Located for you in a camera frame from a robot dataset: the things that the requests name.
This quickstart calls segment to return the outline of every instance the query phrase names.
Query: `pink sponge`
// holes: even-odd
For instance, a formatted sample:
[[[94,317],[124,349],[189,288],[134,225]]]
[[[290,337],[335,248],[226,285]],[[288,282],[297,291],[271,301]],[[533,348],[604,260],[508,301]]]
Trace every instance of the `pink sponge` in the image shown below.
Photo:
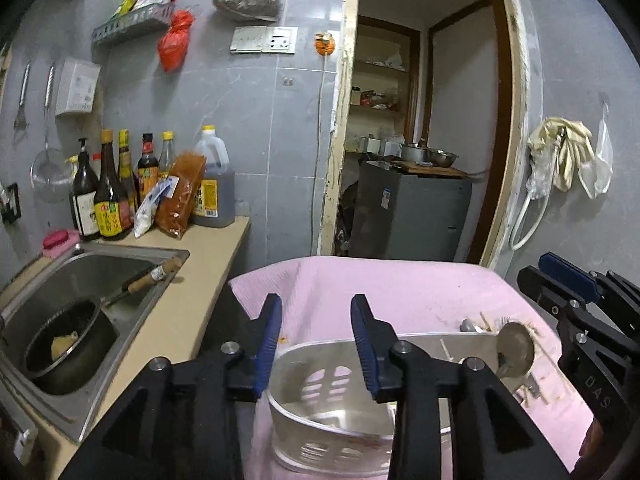
[[[80,233],[78,231],[67,231],[66,229],[54,231],[45,236],[42,241],[42,256],[57,258],[79,241]]]

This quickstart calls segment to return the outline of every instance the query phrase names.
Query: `black pot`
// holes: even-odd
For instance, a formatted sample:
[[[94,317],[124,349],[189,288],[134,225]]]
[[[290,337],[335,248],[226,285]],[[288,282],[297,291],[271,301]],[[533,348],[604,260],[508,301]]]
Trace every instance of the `black pot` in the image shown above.
[[[51,359],[54,338],[79,337],[58,359]],[[75,301],[36,332],[24,356],[26,377],[43,392],[62,396],[81,388],[95,374],[118,334],[99,301]]]

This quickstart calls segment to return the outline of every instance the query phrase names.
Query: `sticker on refrigerator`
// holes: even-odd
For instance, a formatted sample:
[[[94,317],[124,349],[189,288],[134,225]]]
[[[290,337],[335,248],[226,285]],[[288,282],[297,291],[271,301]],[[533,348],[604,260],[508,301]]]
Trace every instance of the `sticker on refrigerator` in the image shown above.
[[[382,192],[382,203],[380,204],[384,209],[389,209],[389,199],[391,198],[391,191],[385,189]]]

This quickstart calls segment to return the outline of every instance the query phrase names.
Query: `cutting board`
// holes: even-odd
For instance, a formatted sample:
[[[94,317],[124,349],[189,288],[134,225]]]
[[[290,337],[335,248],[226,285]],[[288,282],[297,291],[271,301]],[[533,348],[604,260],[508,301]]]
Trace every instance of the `cutting board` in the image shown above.
[[[436,166],[422,166],[415,162],[405,162],[403,160],[394,162],[394,166],[398,171],[406,174],[415,174],[420,176],[448,176],[449,178],[468,178],[468,174],[464,171],[456,170],[456,168],[438,168]]]

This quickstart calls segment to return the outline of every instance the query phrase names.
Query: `countertop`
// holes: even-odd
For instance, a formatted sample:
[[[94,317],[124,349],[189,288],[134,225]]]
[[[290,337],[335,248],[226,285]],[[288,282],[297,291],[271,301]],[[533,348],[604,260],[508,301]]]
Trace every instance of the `countertop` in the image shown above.
[[[133,340],[102,400],[94,424],[151,358],[165,356],[172,363],[180,363],[196,357],[213,306],[248,225],[248,218],[236,217],[233,224],[222,229],[190,226],[180,241],[156,229],[139,240],[131,234],[124,240],[113,242],[117,245],[186,249],[191,255]],[[23,271],[0,295],[0,309],[49,262],[47,258],[40,258]],[[21,403],[40,428],[39,440],[47,457],[47,478],[56,479],[78,447],[42,420],[24,401]]]

